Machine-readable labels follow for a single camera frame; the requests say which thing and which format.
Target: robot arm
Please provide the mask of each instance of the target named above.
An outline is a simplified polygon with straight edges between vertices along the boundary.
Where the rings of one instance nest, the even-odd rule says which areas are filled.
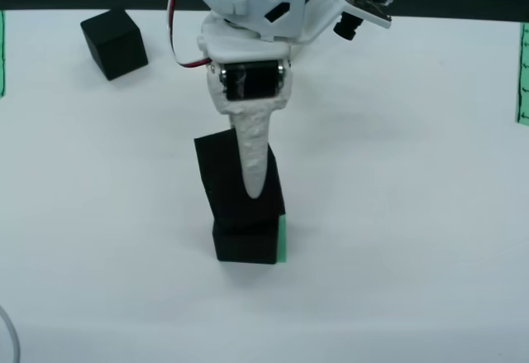
[[[258,198],[266,179],[270,116],[287,105],[292,89],[291,45],[310,44],[340,15],[335,32],[348,40],[363,20],[389,28],[391,17],[368,0],[203,1],[212,9],[198,38],[204,58],[179,63],[209,64],[210,94],[236,129],[246,192]],[[175,3],[168,5],[171,46]]]

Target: white table surface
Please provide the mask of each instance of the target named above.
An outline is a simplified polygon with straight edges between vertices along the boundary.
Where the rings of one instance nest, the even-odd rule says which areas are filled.
[[[0,303],[23,363],[528,362],[518,24],[396,18],[298,55],[270,136],[288,263],[266,266],[215,258],[204,70],[173,62],[163,12],[130,12],[150,64],[109,83],[97,13],[7,14]],[[178,14],[185,49],[203,17]]]

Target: green strip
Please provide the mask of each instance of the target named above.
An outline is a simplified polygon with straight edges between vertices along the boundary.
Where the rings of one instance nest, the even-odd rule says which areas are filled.
[[[278,262],[287,262],[287,216],[279,218]]]
[[[529,126],[529,24],[522,24],[517,120]]]
[[[0,11],[0,97],[6,92],[6,13]]]

